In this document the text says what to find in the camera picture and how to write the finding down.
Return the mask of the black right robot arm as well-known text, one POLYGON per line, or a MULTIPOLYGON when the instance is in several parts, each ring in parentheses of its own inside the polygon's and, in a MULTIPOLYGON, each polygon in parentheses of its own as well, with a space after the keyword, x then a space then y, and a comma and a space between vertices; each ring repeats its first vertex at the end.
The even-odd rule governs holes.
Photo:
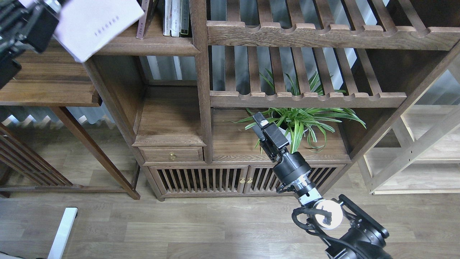
POLYGON ((308 175, 311 167, 299 152, 291 154, 289 141, 262 113, 253 115, 253 130, 280 180, 278 193, 294 192, 300 207, 292 212, 294 223, 327 245, 330 259, 390 259, 384 251, 389 232, 345 195, 327 200, 308 175))

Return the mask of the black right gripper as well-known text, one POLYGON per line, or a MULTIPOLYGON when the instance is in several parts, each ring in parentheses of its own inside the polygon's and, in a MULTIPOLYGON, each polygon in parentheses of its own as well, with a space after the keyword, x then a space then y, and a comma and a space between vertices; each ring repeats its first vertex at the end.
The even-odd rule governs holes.
POLYGON ((289 141, 274 123, 263 116, 261 112, 255 113, 253 120, 256 125, 252 127, 253 131, 261 131, 260 146, 266 152, 272 162, 280 162, 282 155, 287 153, 289 141))

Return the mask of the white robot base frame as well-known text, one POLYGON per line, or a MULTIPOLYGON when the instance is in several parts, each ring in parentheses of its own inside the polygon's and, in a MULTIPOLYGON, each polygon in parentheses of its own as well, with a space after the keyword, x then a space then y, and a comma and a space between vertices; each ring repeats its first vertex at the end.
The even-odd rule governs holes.
POLYGON ((58 230, 53 240, 50 252, 48 253, 48 259, 61 259, 64 254, 64 250, 67 246, 67 242, 72 230, 72 226, 75 218, 78 214, 78 208, 69 207, 64 210, 61 218, 58 230))

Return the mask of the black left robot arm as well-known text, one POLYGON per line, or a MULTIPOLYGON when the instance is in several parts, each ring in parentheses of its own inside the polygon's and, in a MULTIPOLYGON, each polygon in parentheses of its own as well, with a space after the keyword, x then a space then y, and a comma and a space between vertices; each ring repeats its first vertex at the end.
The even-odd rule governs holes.
POLYGON ((1 1, 1 87, 21 70, 22 66, 16 57, 26 50, 38 54, 46 51, 65 3, 65 0, 33 0, 26 7, 18 0, 1 1))

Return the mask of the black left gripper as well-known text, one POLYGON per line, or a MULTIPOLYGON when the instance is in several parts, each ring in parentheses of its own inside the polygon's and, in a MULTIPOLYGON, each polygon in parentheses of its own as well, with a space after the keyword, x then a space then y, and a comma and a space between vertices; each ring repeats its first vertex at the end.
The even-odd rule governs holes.
POLYGON ((25 50, 44 52, 59 24, 67 0, 33 0, 26 7, 18 0, 1 1, 1 54, 25 50))

